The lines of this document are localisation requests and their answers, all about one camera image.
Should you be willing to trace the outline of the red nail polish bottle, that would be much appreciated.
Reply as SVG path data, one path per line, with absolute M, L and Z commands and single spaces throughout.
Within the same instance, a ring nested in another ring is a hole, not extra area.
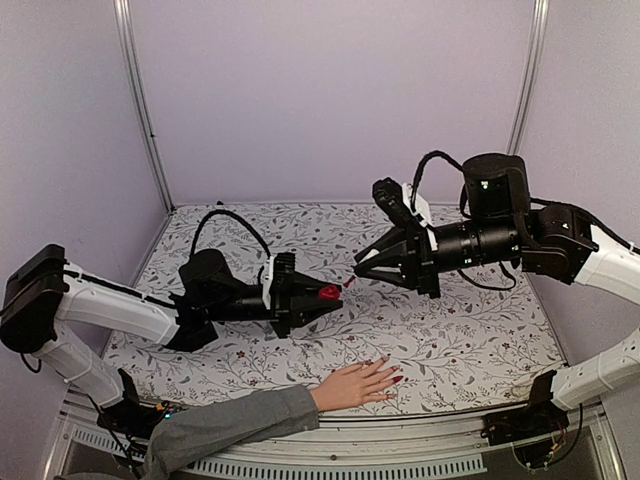
M 318 292 L 318 297 L 323 300 L 339 300 L 341 298 L 341 289 L 336 285 L 328 285 Z

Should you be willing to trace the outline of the grey sleeved forearm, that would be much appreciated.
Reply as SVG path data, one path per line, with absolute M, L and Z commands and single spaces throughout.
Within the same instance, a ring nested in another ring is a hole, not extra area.
M 238 443 L 283 437 L 319 426 L 310 390 L 302 385 L 181 411 L 155 427 L 145 479 L 167 479 L 189 464 Z

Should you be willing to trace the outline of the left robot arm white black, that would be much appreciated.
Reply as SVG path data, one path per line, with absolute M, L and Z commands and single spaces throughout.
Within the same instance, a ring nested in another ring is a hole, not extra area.
M 224 255 L 204 249 L 180 267 L 183 294 L 161 300 L 87 273 L 63 247 L 43 248 L 7 281 L 1 341 L 82 389 L 128 434 L 148 426 L 130 377 L 106 365 L 73 333 L 71 321 L 133 334 L 173 351 L 195 352 L 218 335 L 215 323 L 268 322 L 276 335 L 343 306 L 340 286 L 302 274 L 292 253 L 267 260 L 254 285 L 235 278 Z

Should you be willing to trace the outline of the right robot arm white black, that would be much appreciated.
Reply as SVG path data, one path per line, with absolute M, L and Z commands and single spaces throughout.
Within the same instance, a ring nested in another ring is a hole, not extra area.
M 459 223 L 434 226 L 418 194 L 424 169 L 435 158 L 463 175 Z M 581 207 L 531 197 L 519 156 L 486 153 L 458 163 L 432 151 L 411 183 L 385 178 L 374 183 L 372 196 L 393 226 L 357 254 L 354 273 L 360 278 L 438 298 L 440 274 L 509 261 L 567 285 L 639 301 L 638 247 Z

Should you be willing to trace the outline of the mannequin hand with nails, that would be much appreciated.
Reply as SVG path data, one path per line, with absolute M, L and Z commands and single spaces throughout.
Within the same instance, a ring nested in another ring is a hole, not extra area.
M 389 357 L 359 362 L 333 371 L 310 390 L 319 413 L 358 408 L 394 397 L 391 388 L 403 376 L 398 366 L 388 366 Z

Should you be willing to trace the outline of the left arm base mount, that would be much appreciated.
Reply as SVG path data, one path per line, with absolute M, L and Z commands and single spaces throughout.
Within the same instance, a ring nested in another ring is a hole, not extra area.
M 118 369 L 123 383 L 122 398 L 113 406 L 100 407 L 97 425 L 113 432 L 149 440 L 155 427 L 172 415 L 176 407 L 167 400 L 153 406 L 142 404 L 134 381 L 123 369 Z

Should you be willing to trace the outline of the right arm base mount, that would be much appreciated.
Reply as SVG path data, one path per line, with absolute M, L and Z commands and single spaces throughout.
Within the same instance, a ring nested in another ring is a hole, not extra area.
M 548 470 L 561 463 L 577 446 L 583 425 L 584 407 L 579 405 L 578 427 L 571 445 L 565 449 L 569 419 L 566 410 L 552 403 L 552 381 L 557 375 L 550 370 L 537 376 L 531 386 L 527 404 L 512 410 L 489 413 L 482 417 L 480 436 L 490 446 L 513 443 L 536 436 L 559 432 L 557 440 L 549 440 L 542 447 L 533 445 L 514 448 L 516 461 L 527 471 L 534 473 Z

